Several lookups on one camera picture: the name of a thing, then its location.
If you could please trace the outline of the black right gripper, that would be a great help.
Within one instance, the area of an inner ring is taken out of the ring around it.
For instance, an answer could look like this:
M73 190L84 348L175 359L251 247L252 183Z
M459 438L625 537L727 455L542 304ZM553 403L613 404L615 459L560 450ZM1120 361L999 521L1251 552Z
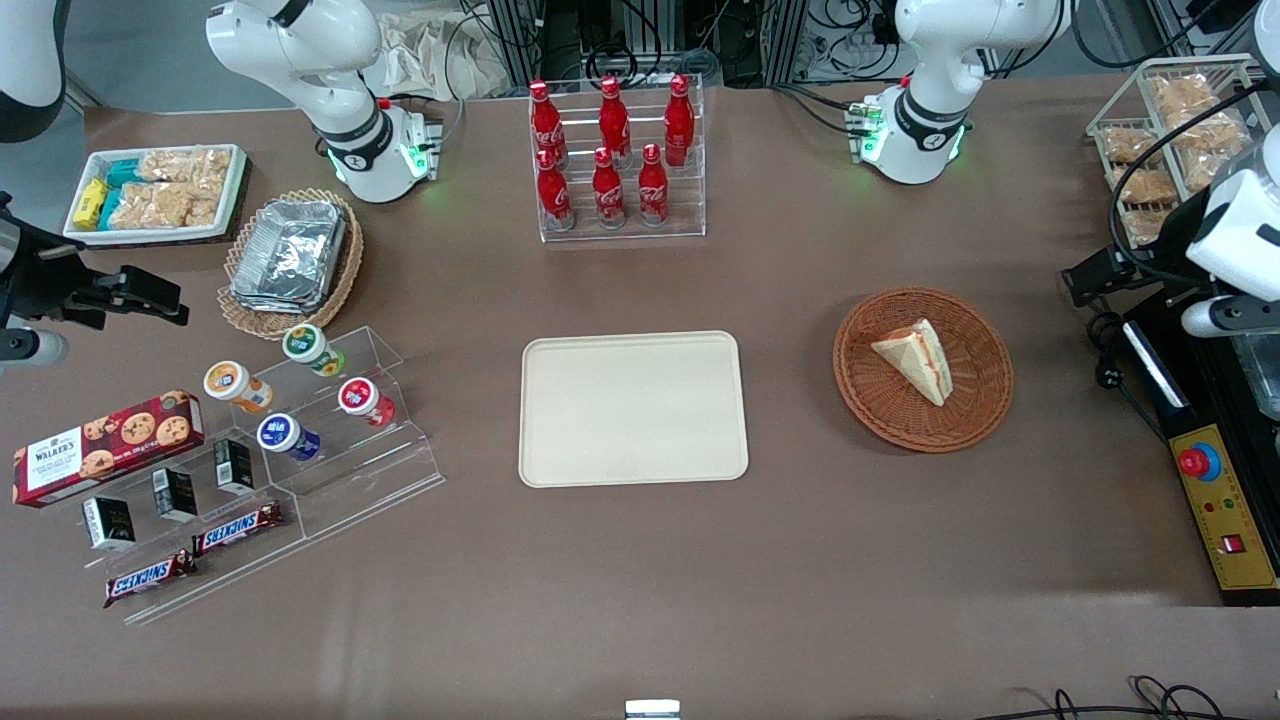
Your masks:
M24 222L4 222L1 310L3 324L52 319L92 329L105 327L109 313L154 316L173 325L189 323L180 287L138 266L120 266L120 299L104 272L84 265L86 246Z

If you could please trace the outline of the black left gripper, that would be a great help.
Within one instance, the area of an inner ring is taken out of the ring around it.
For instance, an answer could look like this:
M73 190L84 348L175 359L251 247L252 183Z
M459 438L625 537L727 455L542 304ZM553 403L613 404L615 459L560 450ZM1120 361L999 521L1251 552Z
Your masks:
M1156 288L1166 301L1199 301L1216 295L1210 275L1185 259L1184 243L1165 243L1155 234L1124 234L1123 246L1139 266L1108 246L1062 270L1074 307L1085 307L1117 290Z

